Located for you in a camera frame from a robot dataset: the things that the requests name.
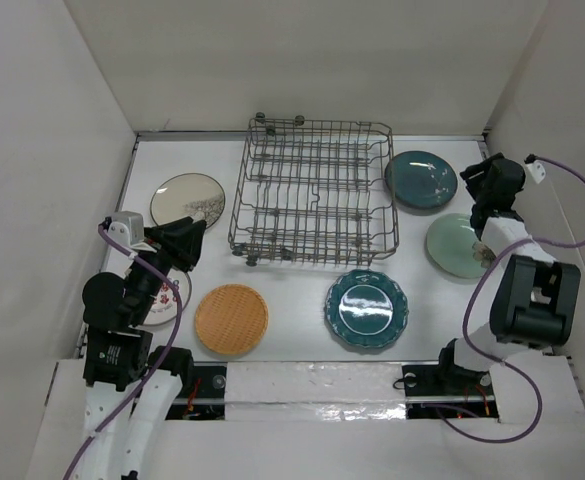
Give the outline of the beige tree pattern plate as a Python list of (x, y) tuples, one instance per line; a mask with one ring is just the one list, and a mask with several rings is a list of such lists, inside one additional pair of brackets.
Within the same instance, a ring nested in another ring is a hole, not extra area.
[(185, 217), (204, 220), (210, 228), (220, 219), (226, 203), (225, 191), (214, 178), (185, 173), (164, 182), (153, 194), (150, 215), (156, 225)]

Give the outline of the pale green celadon plate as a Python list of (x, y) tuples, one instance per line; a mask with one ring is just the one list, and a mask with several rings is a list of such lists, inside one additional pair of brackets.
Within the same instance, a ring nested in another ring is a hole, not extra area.
[(426, 249), (431, 259), (445, 272), (463, 279), (483, 276), (492, 259), (470, 224), (470, 216), (443, 215), (429, 226)]

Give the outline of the dark teal floral plate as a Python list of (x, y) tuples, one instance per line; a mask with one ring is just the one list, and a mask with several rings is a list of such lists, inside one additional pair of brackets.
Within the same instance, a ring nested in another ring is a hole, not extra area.
[(452, 166), (440, 156), (420, 150), (394, 156), (386, 165), (384, 181), (400, 204), (418, 210), (443, 207), (458, 190)]

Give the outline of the white red floral plate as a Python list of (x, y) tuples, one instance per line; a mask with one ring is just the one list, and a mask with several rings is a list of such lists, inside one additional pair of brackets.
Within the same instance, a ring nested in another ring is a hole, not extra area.
[[(190, 275), (180, 270), (172, 269), (168, 279), (178, 291), (182, 306), (186, 307), (191, 294)], [(161, 327), (173, 322), (176, 317), (178, 296), (167, 283), (164, 283), (154, 297), (151, 309), (142, 326)]]

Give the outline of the woven bamboo round tray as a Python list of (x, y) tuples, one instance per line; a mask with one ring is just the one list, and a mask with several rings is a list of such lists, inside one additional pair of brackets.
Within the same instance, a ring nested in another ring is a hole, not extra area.
[(220, 355), (243, 355), (261, 341), (269, 324), (265, 300), (251, 287), (226, 284), (210, 291), (195, 312), (200, 342)]

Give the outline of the teal scalloped rim plate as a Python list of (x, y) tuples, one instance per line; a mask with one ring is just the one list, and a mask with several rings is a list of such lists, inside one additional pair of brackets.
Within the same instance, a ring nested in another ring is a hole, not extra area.
[(324, 318), (346, 345), (381, 350), (394, 344), (408, 324), (408, 299), (382, 272), (352, 270), (328, 289)]

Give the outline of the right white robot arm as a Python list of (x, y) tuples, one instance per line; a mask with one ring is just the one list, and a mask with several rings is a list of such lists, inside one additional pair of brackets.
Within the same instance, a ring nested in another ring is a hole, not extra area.
[(581, 280), (579, 268), (548, 254), (513, 209), (526, 181), (521, 164), (498, 153), (466, 168), (461, 178), (474, 200), (470, 225), (495, 254), (491, 265), (504, 270), (488, 321), (439, 354), (434, 381), (446, 393), (478, 383), (492, 365), (517, 353), (564, 345)]

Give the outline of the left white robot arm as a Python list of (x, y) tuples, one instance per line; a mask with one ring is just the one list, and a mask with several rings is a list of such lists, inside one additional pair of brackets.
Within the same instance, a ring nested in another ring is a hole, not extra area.
[[(129, 211), (99, 224), (100, 237), (131, 264), (124, 276), (97, 273), (82, 291), (84, 440), (65, 478), (147, 478), (166, 415), (195, 382), (191, 351), (174, 344), (192, 288), (177, 286), (169, 274), (196, 266), (206, 228), (190, 217), (147, 227)], [(176, 311), (166, 344), (154, 347), (143, 326), (161, 292), (171, 292)]]

